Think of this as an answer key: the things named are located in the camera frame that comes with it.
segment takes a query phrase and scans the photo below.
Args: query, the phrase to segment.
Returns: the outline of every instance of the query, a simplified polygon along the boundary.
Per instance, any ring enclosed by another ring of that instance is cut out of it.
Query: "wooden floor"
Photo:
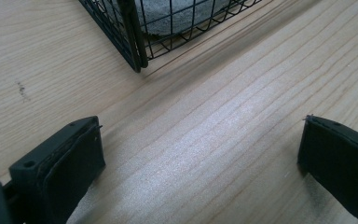
[[[358,222],[296,166],[307,114],[358,131],[358,0],[264,0],[149,63],[76,0],[0,0],[0,181],[97,115],[107,166],[69,223]]]

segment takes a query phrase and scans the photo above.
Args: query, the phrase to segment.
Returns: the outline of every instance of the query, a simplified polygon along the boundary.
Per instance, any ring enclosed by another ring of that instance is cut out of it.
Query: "black wire mesh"
[[[262,0],[79,1],[139,72],[149,60],[183,46]]]

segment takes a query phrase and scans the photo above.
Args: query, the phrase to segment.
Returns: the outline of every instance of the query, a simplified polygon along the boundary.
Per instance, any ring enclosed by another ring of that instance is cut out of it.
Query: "dark spot on wood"
[[[31,99],[25,93],[25,87],[20,82],[17,82],[17,86],[19,86],[19,94],[22,96],[23,101],[30,101]]]

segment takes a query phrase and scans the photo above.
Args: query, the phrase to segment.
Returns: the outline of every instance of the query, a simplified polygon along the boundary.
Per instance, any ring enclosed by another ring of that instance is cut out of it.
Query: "light wooden surface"
[[[70,223],[357,223],[296,154],[307,114],[358,131],[358,0],[262,5],[135,74],[76,0],[0,0],[0,180],[98,115]]]

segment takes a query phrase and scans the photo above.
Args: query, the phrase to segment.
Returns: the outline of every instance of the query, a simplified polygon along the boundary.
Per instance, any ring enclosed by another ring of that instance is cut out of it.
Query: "gray fabric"
[[[113,16],[112,6],[108,3],[107,0],[103,0],[106,5],[108,13]],[[113,6],[118,8],[117,0],[113,0]],[[220,10],[222,7],[228,5],[229,0],[215,0],[214,3],[214,12]],[[143,0],[144,10],[145,10],[145,21],[147,24],[147,32],[153,35],[169,35],[171,33],[171,17],[167,17],[152,23],[164,16],[171,14],[170,10],[170,0]],[[138,11],[138,16],[141,25],[143,25],[144,17],[141,8],[141,1],[135,0],[136,9]],[[188,8],[179,13],[173,15],[172,20],[172,31],[174,33],[180,32],[187,28],[190,28],[193,20],[193,6],[194,0],[172,0],[172,12]],[[194,22],[203,21],[211,17],[213,9],[213,0],[208,0],[203,2],[195,7]]]

